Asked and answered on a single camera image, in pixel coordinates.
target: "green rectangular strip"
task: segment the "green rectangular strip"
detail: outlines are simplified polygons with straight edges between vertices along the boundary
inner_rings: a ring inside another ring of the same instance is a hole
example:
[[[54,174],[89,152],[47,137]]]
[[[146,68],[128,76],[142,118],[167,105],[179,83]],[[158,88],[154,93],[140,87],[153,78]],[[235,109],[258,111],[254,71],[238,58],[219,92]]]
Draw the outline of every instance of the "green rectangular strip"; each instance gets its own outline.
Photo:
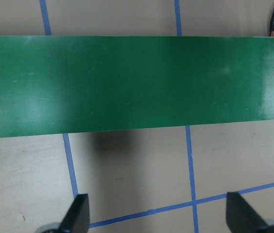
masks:
[[[0,137],[274,119],[274,38],[0,36]]]

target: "green board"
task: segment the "green board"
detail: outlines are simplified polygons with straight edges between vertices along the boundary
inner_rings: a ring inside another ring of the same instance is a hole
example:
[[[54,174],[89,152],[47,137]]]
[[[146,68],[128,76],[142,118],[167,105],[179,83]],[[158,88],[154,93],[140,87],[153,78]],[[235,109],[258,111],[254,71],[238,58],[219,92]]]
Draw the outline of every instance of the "green board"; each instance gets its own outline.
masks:
[[[274,38],[0,36],[0,137],[274,119]]]

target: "green panel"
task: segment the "green panel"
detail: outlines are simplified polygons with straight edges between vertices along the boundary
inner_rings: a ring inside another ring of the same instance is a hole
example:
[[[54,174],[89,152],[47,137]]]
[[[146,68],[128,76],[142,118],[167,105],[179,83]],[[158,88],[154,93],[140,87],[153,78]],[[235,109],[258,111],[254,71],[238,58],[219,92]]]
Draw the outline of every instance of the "green panel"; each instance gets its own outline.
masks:
[[[274,38],[0,36],[0,137],[274,119]]]

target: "grid square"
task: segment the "grid square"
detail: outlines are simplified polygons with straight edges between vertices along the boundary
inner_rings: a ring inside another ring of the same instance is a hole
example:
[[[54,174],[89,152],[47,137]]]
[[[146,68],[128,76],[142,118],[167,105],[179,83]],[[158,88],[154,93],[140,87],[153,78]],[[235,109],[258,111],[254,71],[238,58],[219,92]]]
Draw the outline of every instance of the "grid square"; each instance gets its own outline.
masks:
[[[191,127],[196,198],[274,183],[274,120]]]
[[[264,220],[274,220],[274,188],[242,195]],[[225,221],[226,199],[197,206],[199,231],[230,233]]]
[[[72,200],[62,135],[0,138],[0,232],[60,222]]]
[[[268,36],[273,0],[181,0],[185,36]]]
[[[53,35],[176,35],[170,0],[47,0]]]
[[[138,232],[138,233],[187,233],[194,232],[192,208],[182,209],[135,218],[115,224],[91,228],[89,233],[114,233],[114,232]]]
[[[39,1],[0,0],[0,35],[44,35]]]
[[[184,127],[70,134],[91,222],[191,201]]]

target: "blue line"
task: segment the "blue line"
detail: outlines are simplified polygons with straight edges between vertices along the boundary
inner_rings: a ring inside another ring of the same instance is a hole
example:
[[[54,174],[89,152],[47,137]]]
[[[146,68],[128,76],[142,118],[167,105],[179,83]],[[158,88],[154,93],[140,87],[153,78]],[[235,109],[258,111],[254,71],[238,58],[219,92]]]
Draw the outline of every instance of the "blue line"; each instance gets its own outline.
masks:
[[[240,194],[246,194],[246,193],[260,191],[260,190],[264,190],[264,189],[268,189],[268,188],[274,188],[274,183],[264,184],[264,185],[253,187],[253,188],[247,188],[247,189],[239,190],[238,192]],[[194,208],[194,206],[197,206],[199,204],[214,201],[214,200],[221,200],[221,199],[224,199],[224,198],[226,198],[226,194],[220,194],[220,195],[217,195],[217,196],[213,196],[213,197],[209,197],[209,198],[203,198],[203,199],[199,199],[199,200],[196,200],[196,201],[190,201],[190,202],[185,202],[185,203],[181,203],[181,204],[166,206],[166,207],[162,207],[162,208],[158,208],[158,209],[148,210],[148,211],[144,211],[144,212],[140,212],[140,213],[136,213],[136,214],[132,214],[132,215],[116,217],[116,218],[108,219],[108,220],[105,220],[105,221],[92,223],[92,224],[90,224],[90,228],[101,227],[101,226],[113,224],[113,223],[116,223],[116,222],[131,220],[131,219],[138,218],[138,217],[145,217],[145,216],[148,216],[148,215],[154,215],[154,214],[157,214],[157,213],[176,210],[176,209],[185,208],[185,207],[189,207],[189,206],[192,206]]]
[[[179,0],[174,0],[174,1],[175,1],[177,36],[182,36],[180,2],[179,2]]]
[[[188,206],[191,206],[191,205],[192,205],[192,202],[190,201],[190,202],[185,202],[185,203],[181,203],[181,204],[166,206],[166,207],[162,207],[162,208],[158,208],[158,209],[148,210],[148,211],[144,211],[144,212],[140,212],[140,213],[136,213],[136,214],[132,214],[132,215],[116,217],[116,218],[112,218],[112,219],[109,219],[109,220],[92,223],[92,224],[90,224],[90,228],[101,227],[101,226],[113,224],[113,223],[116,223],[116,222],[122,222],[122,221],[130,220],[130,219],[134,219],[134,218],[138,218],[138,217],[145,217],[145,216],[148,216],[148,215],[154,215],[154,214],[161,213],[161,212],[176,210],[176,209],[188,207]]]
[[[192,195],[192,203],[193,203],[192,207],[193,207],[194,230],[195,230],[195,233],[199,233],[197,205],[196,205],[194,166],[193,166],[193,153],[192,153],[192,141],[191,141],[191,128],[190,128],[190,126],[186,126],[185,131],[186,131],[186,145],[187,145],[187,154],[188,154],[188,162],[189,162],[191,195]]]
[[[50,24],[48,19],[48,9],[46,7],[46,0],[40,0],[41,13],[44,24],[45,35],[51,35]]]
[[[68,163],[71,187],[72,187],[73,196],[75,198],[79,192],[78,192],[77,180],[75,178],[75,172],[74,172],[74,166],[73,166],[73,160],[72,160],[72,152],[71,152],[71,147],[70,147],[69,135],[67,133],[64,133],[63,138],[64,138],[65,154],[67,156],[67,163]]]

